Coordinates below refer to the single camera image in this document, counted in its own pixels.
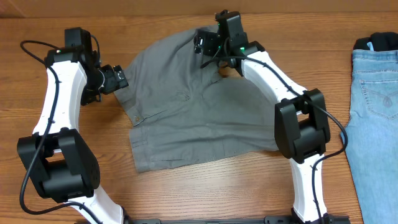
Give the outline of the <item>grey cargo shorts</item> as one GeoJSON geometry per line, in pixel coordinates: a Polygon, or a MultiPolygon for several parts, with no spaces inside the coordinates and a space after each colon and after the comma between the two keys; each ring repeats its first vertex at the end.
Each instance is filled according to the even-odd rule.
{"type": "Polygon", "coordinates": [[[138,172],[173,169],[252,151],[276,151],[274,101],[244,78],[223,78],[194,52],[196,29],[139,53],[116,98],[132,122],[138,172]]]}

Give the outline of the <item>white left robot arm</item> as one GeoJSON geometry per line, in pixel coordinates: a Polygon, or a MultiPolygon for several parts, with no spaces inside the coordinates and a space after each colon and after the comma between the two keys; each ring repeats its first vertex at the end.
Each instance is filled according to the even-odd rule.
{"type": "Polygon", "coordinates": [[[81,106],[128,86],[122,68],[101,64],[98,40],[81,27],[65,30],[39,62],[47,72],[44,106],[17,153],[26,169],[19,203],[31,215],[72,207],[88,223],[129,223],[125,209],[100,185],[98,161],[79,132],[81,106]]]}

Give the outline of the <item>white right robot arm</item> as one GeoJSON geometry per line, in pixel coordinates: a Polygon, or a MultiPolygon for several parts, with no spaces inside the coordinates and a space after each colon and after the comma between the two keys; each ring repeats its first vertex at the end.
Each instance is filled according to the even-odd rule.
{"type": "Polygon", "coordinates": [[[331,223],[322,189],[322,160],[330,141],[325,99],[291,80],[257,41],[249,41],[238,11],[217,13],[216,32],[198,30],[194,51],[226,62],[274,104],[274,138],[290,162],[295,199],[290,223],[331,223]]]}

